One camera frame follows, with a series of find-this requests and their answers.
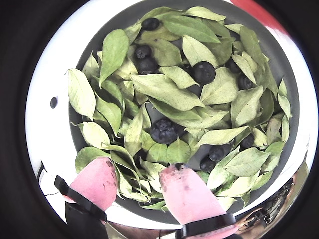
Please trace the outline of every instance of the red object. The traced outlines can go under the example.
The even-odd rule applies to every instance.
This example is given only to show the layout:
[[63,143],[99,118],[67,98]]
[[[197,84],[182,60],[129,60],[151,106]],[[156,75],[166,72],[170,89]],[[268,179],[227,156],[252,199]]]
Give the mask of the red object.
[[237,7],[245,10],[256,19],[258,19],[262,24],[268,26],[272,29],[277,29],[281,33],[289,35],[284,27],[262,6],[253,0],[230,0]]

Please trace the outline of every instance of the blueberry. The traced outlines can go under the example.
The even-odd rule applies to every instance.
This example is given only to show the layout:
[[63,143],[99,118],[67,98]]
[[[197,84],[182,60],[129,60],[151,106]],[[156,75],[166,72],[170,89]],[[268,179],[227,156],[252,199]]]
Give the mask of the blueberry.
[[170,144],[177,140],[177,130],[175,124],[168,118],[164,118],[152,123],[151,138],[160,144]]
[[248,79],[248,77],[245,74],[241,74],[238,78],[238,88],[240,90],[247,90],[250,88],[253,88],[255,84]]
[[212,146],[208,154],[210,160],[218,163],[230,152],[230,148],[231,148],[230,144]]
[[209,157],[203,158],[199,163],[200,169],[204,172],[211,172],[215,165],[215,162],[211,161]]
[[243,148],[251,148],[253,146],[254,141],[255,141],[255,137],[251,133],[240,142],[240,146],[242,146]]
[[152,74],[157,68],[158,64],[152,57],[147,57],[138,62],[138,72],[141,75]]
[[234,62],[233,58],[229,58],[229,60],[226,62],[225,66],[232,72],[232,73],[240,73],[241,70],[239,66]]
[[142,22],[142,29],[146,31],[153,31],[160,25],[160,21],[157,18],[150,17]]
[[215,68],[207,61],[200,61],[192,68],[192,77],[199,84],[209,84],[215,79],[215,76]]
[[152,55],[152,49],[148,45],[138,46],[134,51],[134,56],[137,60],[142,60]]

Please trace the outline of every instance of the dirt spot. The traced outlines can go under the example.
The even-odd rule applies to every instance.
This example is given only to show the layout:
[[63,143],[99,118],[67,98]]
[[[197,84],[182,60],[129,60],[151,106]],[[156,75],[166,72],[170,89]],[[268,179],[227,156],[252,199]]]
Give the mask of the dirt spot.
[[106,164],[109,166],[109,167],[112,167],[112,163],[110,161],[106,161]]

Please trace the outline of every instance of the green leaf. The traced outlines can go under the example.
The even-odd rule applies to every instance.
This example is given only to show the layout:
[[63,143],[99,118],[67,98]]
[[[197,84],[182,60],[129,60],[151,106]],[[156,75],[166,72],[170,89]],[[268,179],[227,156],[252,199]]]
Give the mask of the green leaf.
[[283,142],[287,142],[289,138],[289,133],[290,133],[289,120],[287,116],[285,115],[281,121],[281,139]]
[[234,198],[243,196],[254,186],[258,176],[259,171],[251,177],[239,177],[229,189],[222,191],[219,196]]
[[211,130],[204,134],[204,136],[200,139],[196,146],[201,146],[204,144],[210,145],[223,145],[231,141],[234,137],[240,134],[244,129],[248,126],[243,126],[239,128],[231,128],[231,129],[219,129],[219,130]]
[[253,73],[257,72],[258,65],[256,61],[253,60],[253,58],[246,52],[242,52],[242,57],[248,62],[250,69],[252,70]]
[[230,197],[216,197],[219,204],[222,206],[222,208],[227,211],[231,205],[233,205],[233,203],[236,201],[236,199],[234,198],[230,198]]
[[203,129],[203,128],[209,128],[218,123],[222,118],[224,118],[225,115],[228,114],[226,111],[220,111],[220,110],[208,110],[209,106],[206,106],[206,108],[203,108],[203,110],[200,110],[200,108],[196,109],[199,112],[199,116],[203,116],[201,119],[191,119],[191,120],[185,120],[185,119],[172,119],[173,122],[176,124],[179,124],[181,126],[184,126],[186,128],[196,128],[196,129]]
[[177,138],[166,151],[169,164],[187,163],[190,159],[190,147],[187,143]]
[[209,130],[217,130],[217,129],[230,129],[231,126],[229,123],[221,119],[219,122],[215,123],[213,126],[208,127]]
[[142,115],[143,115],[143,129],[149,129],[151,128],[151,119],[148,114],[148,111],[146,110],[145,104],[141,108],[142,108]]
[[281,80],[281,83],[279,85],[278,95],[284,96],[288,99],[288,92],[284,79]]
[[130,80],[130,75],[138,75],[138,71],[129,57],[125,57],[123,64],[114,72],[115,75],[119,76],[124,80]]
[[103,52],[102,52],[102,51],[97,51],[96,54],[97,54],[97,56],[98,56],[99,68],[101,68],[101,66],[102,66]]
[[128,36],[129,38],[129,45],[131,45],[133,41],[136,39],[141,28],[142,28],[142,24],[136,23],[124,29],[126,36]]
[[76,173],[82,171],[90,162],[98,157],[111,157],[110,154],[103,152],[102,150],[95,147],[82,148],[75,158],[75,170]]
[[130,169],[138,181],[140,181],[140,178],[144,179],[137,168],[134,159],[125,148],[118,145],[110,145],[107,147],[107,150],[111,151],[111,156],[113,153],[113,158],[111,157],[111,159],[117,164]]
[[241,200],[244,202],[244,208],[245,208],[250,201],[250,192],[247,192],[243,196],[241,196]]
[[95,122],[83,122],[80,124],[82,135],[89,145],[98,149],[105,149],[110,144],[108,134]]
[[179,89],[174,81],[163,74],[131,76],[131,79],[137,91],[180,111],[188,111],[195,106],[204,107],[195,94],[186,89]]
[[82,72],[85,74],[85,76],[88,79],[91,79],[93,76],[98,77],[100,75],[100,67],[98,62],[95,60],[94,56],[92,55],[93,52],[91,52],[89,58],[84,64],[84,67],[82,69]]
[[236,77],[226,67],[216,69],[216,77],[212,83],[204,85],[200,100],[205,105],[228,103],[236,99],[238,85]]
[[129,48],[129,38],[121,29],[111,31],[103,40],[103,58],[100,72],[100,86],[124,62]]
[[227,163],[225,169],[238,177],[251,177],[260,170],[269,155],[257,148],[248,148]]
[[188,143],[188,145],[190,147],[190,157],[193,157],[193,155],[199,149],[199,147],[196,146],[198,141],[194,137],[192,137],[190,133],[185,134],[182,137],[182,140],[185,141],[186,143]]
[[169,41],[140,39],[136,43],[149,45],[152,48],[152,56],[160,66],[183,66],[179,48]]
[[196,173],[204,181],[204,183],[207,184],[209,173],[202,172],[202,171],[198,171]]
[[267,137],[266,135],[257,128],[253,129],[253,135],[255,137],[255,141],[253,146],[262,147],[267,145]]
[[185,89],[192,85],[199,86],[186,71],[178,66],[160,67],[159,71],[171,78],[180,89]]
[[143,129],[143,107],[140,108],[138,114],[134,117],[126,130],[124,137],[124,147],[132,157],[142,148],[140,136]]
[[278,102],[279,102],[280,107],[285,112],[285,115],[289,119],[291,117],[291,108],[290,108],[290,103],[289,103],[288,99],[284,96],[278,95]]
[[121,109],[116,104],[97,97],[96,110],[104,116],[111,125],[114,134],[117,135],[122,121]]
[[134,99],[134,86],[132,81],[122,81],[118,84],[120,91],[123,94],[123,97],[133,101]]
[[282,119],[271,117],[268,125],[267,125],[267,145],[272,144],[275,141],[281,141],[281,139],[277,139],[277,133],[279,133],[279,129],[281,127]]
[[114,82],[109,80],[104,81],[101,87],[109,93],[111,101],[123,109],[123,98],[119,87]]
[[261,188],[262,186],[264,186],[264,185],[269,181],[269,179],[271,178],[271,176],[273,175],[273,172],[274,172],[274,171],[272,170],[272,171],[270,171],[270,172],[268,172],[268,173],[265,173],[265,174],[263,174],[263,175],[260,175],[260,176],[257,178],[257,180],[256,180],[254,186],[252,187],[251,191],[255,191],[255,190]]
[[77,113],[93,121],[96,100],[86,76],[80,70],[69,69],[68,78],[68,96],[71,106]]
[[212,21],[209,19],[202,19],[202,22],[204,22],[212,31],[218,35],[218,36],[223,36],[223,37],[230,37],[230,32],[229,30],[222,24],[220,24],[217,21]]
[[197,111],[195,109],[191,109],[189,111],[179,111],[172,106],[162,102],[158,101],[152,97],[149,97],[150,102],[153,104],[155,109],[157,109],[160,113],[165,115],[166,117],[170,119],[176,119],[176,120],[201,120],[201,117],[197,114]]
[[262,87],[241,90],[231,103],[230,115],[233,126],[241,126],[253,120],[260,110],[259,99],[263,94]]
[[219,38],[220,43],[207,43],[204,45],[213,53],[216,57],[219,66],[224,65],[230,58],[233,52],[233,42],[236,40],[234,37],[222,37]]
[[145,19],[149,17],[155,17],[158,20],[163,20],[166,17],[172,16],[172,15],[182,15],[182,11],[175,10],[167,6],[161,6],[154,8],[153,10],[146,13],[139,21],[138,23],[142,23]]
[[142,105],[148,101],[148,97],[138,91],[135,92],[135,99],[139,105]]
[[140,164],[142,168],[144,168],[146,172],[148,173],[149,179],[153,179],[150,181],[150,185],[153,187],[155,191],[161,193],[159,173],[161,173],[164,169],[166,169],[166,167],[161,165],[160,163],[143,161],[141,158],[140,158]]
[[185,128],[185,131],[189,132],[197,141],[200,141],[200,139],[206,133],[206,130],[201,128]]
[[119,191],[120,193],[126,197],[126,198],[130,198],[130,199],[134,199],[138,202],[142,202],[145,203],[148,201],[147,197],[141,193],[135,193],[132,192],[132,186],[130,185],[130,183],[128,182],[128,180],[125,178],[125,176],[122,174],[122,172],[117,168],[118,170],[118,175],[119,175]]
[[233,32],[236,32],[237,34],[240,33],[240,28],[242,27],[243,25],[242,24],[239,24],[239,23],[234,23],[234,24],[228,24],[228,25],[225,25],[225,27],[227,27],[229,30],[233,31]]
[[141,208],[144,208],[144,209],[153,209],[153,210],[161,210],[161,208],[163,206],[166,205],[166,202],[165,201],[160,201],[158,203],[155,203],[155,204],[151,204],[151,205],[147,205],[147,206],[141,206]]
[[277,153],[281,153],[283,151],[284,146],[284,142],[274,142],[267,147],[265,152],[269,152],[271,155],[276,155]]
[[244,46],[243,43],[241,41],[235,41],[233,43],[234,49],[236,49],[237,51],[242,52],[244,50]]
[[145,151],[149,151],[149,149],[156,144],[156,142],[152,139],[151,135],[144,130],[142,130],[140,141],[142,143],[142,149]]
[[166,144],[155,143],[148,151],[146,161],[150,163],[161,163],[167,165]]
[[242,26],[239,31],[240,40],[248,54],[257,62],[257,64],[264,70],[265,57],[259,46],[258,38],[255,31]]
[[126,98],[124,98],[124,102],[126,106],[125,108],[126,115],[135,117],[139,112],[139,107],[134,102]]
[[173,16],[164,19],[163,24],[178,36],[188,35],[201,42],[220,42],[215,33],[198,18]]
[[183,52],[191,66],[200,61],[207,61],[215,68],[218,67],[217,59],[213,53],[203,43],[188,35],[183,36]]
[[248,79],[251,80],[251,82],[253,82],[254,84],[257,84],[254,77],[254,73],[250,68],[248,62],[245,60],[245,58],[240,55],[232,55],[231,57],[233,58],[234,62],[238,65],[238,67],[241,69],[241,71],[248,77]]
[[281,152],[272,153],[266,160],[265,164],[262,167],[263,173],[271,172],[276,168],[280,161]]
[[276,96],[278,93],[278,87],[268,62],[265,63],[265,74],[269,78],[269,83],[267,87],[269,90],[272,91],[274,96]]
[[210,19],[210,20],[214,20],[214,21],[222,21],[222,20],[226,19],[226,16],[216,14],[216,13],[212,12],[211,10],[209,10],[205,7],[202,7],[202,6],[191,7],[190,9],[188,9],[186,11],[185,15],[198,16],[198,17],[202,17],[202,18],[206,18],[206,19]]
[[131,119],[129,119],[127,117],[123,117],[118,133],[120,133],[122,136],[124,136],[125,132],[128,129],[131,122],[132,122]]
[[263,112],[259,116],[257,124],[267,122],[274,113],[274,100],[270,90],[266,89],[260,97],[260,107],[263,109]]
[[155,39],[163,39],[166,41],[176,41],[180,39],[180,36],[175,35],[168,31],[163,24],[160,25],[153,31],[144,31],[141,35],[142,40],[155,40]]

